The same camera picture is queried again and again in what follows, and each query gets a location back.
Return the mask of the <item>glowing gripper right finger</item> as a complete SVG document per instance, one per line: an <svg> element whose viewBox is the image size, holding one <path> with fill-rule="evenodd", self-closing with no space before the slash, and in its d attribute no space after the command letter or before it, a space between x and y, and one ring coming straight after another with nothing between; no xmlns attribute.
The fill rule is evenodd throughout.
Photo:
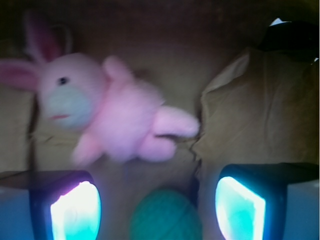
<svg viewBox="0 0 320 240"><path fill-rule="evenodd" d="M229 164L215 189L226 240L317 240L320 169L314 163Z"/></svg>

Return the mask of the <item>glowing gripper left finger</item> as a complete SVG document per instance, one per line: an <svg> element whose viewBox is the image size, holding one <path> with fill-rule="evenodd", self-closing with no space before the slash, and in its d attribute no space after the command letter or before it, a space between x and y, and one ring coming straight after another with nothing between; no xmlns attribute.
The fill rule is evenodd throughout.
<svg viewBox="0 0 320 240"><path fill-rule="evenodd" d="M2 240L95 240L101 197L84 170L0 174Z"/></svg>

